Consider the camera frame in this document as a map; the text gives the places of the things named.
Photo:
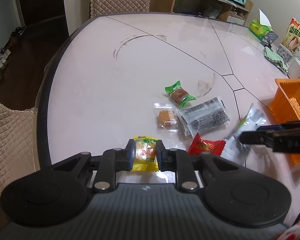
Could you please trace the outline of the yellow candy packet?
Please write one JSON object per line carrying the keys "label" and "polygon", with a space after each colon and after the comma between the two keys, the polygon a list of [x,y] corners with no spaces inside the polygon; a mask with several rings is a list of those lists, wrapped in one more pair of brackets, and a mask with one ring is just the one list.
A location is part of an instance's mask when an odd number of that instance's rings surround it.
{"label": "yellow candy packet", "polygon": [[158,172],[156,154],[157,138],[149,136],[134,137],[135,154],[132,171]]}

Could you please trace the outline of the clear brown biscuit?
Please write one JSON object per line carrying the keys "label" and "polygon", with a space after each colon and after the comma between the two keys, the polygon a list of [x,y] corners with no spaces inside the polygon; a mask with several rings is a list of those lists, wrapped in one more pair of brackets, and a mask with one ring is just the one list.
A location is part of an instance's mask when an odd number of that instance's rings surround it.
{"label": "clear brown biscuit", "polygon": [[164,129],[171,133],[179,132],[179,119],[176,107],[171,103],[154,104],[154,113],[159,129]]}

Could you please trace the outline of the black white snack sachet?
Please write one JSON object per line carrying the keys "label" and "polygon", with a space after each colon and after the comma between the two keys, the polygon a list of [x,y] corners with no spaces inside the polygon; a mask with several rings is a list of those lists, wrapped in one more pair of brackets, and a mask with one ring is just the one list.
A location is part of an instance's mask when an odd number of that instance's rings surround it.
{"label": "black white snack sachet", "polygon": [[230,115],[219,97],[177,111],[186,135],[203,135],[230,122]]}

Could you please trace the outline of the red candy packet on table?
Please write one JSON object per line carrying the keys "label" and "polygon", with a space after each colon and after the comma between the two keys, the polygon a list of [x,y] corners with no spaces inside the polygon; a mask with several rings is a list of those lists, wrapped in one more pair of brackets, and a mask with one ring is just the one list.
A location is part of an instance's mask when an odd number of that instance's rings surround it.
{"label": "red candy packet on table", "polygon": [[224,147],[226,145],[225,140],[210,141],[202,139],[199,133],[197,133],[189,147],[189,155],[200,155],[201,153],[212,153],[221,156]]}

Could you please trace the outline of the orange plastic tray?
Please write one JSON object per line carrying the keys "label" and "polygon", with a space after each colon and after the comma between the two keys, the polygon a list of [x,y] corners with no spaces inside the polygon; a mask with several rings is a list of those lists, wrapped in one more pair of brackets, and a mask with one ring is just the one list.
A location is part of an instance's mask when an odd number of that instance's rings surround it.
{"label": "orange plastic tray", "polygon": [[275,79],[277,91],[269,105],[277,124],[300,121],[300,79]]}

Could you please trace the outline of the white cartoon mug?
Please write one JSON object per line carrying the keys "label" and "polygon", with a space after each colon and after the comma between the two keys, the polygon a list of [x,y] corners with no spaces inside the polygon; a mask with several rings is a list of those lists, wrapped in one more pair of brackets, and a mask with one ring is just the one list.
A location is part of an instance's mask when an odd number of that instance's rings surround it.
{"label": "white cartoon mug", "polygon": [[290,79],[300,79],[300,60],[294,58],[288,68],[288,77]]}

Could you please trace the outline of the green wrapped candy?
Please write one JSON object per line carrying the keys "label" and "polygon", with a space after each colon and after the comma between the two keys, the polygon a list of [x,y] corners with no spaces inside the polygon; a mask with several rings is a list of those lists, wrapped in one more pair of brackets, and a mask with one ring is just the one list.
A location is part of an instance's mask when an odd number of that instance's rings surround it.
{"label": "green wrapped candy", "polygon": [[183,89],[180,81],[177,81],[171,86],[165,87],[165,92],[181,108],[183,108],[188,102],[196,100],[194,96],[190,95],[185,89]]}

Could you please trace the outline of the green cleaning cloth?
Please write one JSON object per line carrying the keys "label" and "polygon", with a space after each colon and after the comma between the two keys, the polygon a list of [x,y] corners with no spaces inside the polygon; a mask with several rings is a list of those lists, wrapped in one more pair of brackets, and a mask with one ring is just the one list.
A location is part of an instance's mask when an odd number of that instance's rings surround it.
{"label": "green cleaning cloth", "polygon": [[286,66],[283,58],[279,54],[272,51],[269,47],[265,47],[263,53],[264,53],[264,57],[271,64],[273,64],[276,68],[278,68],[282,72],[287,73],[288,67]]}

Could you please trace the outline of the patterned grey mug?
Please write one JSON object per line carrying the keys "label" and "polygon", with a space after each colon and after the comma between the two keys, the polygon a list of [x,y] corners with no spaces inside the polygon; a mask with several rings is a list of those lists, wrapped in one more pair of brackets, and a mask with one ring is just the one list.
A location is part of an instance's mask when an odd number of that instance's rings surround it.
{"label": "patterned grey mug", "polygon": [[276,53],[281,56],[285,64],[289,64],[293,59],[293,54],[282,44],[277,47]]}

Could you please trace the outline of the grey phone stand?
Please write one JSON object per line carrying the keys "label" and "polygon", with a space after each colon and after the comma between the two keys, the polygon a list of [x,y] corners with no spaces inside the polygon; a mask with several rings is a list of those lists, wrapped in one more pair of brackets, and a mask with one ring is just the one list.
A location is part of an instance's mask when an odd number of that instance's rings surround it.
{"label": "grey phone stand", "polygon": [[272,49],[272,44],[278,39],[278,37],[279,36],[275,32],[269,31],[266,35],[264,35],[261,42],[265,47]]}

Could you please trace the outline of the walnut drink carton box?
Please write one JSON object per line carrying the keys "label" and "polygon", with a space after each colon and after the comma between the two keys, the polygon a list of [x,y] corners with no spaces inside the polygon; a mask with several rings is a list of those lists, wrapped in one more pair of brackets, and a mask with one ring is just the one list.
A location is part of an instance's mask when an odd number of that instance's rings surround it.
{"label": "walnut drink carton box", "polygon": [[300,61],[300,22],[296,18],[292,18],[286,34],[281,44],[289,51],[291,58],[297,58]]}

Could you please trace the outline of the quilted beige chair near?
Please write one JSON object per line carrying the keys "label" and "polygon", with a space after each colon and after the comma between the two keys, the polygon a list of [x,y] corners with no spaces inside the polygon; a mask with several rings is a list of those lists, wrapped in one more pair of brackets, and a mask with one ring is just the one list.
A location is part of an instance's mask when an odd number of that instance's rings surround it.
{"label": "quilted beige chair near", "polygon": [[11,182],[40,170],[35,108],[12,110],[0,103],[0,195]]}

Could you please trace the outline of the green tissue box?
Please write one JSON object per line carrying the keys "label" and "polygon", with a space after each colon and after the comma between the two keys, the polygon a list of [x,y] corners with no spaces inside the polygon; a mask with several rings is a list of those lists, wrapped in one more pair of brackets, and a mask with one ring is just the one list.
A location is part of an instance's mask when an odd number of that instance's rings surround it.
{"label": "green tissue box", "polygon": [[249,30],[260,40],[272,31],[270,20],[267,18],[265,13],[259,9],[259,18],[253,19],[249,25]]}

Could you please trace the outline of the wooden shelf unit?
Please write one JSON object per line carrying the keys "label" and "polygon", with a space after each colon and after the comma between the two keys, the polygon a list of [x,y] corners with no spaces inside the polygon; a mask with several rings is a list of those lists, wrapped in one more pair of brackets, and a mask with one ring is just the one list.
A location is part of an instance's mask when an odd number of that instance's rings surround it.
{"label": "wooden shelf unit", "polygon": [[175,0],[172,11],[245,25],[253,5],[250,0],[245,5],[230,0]]}

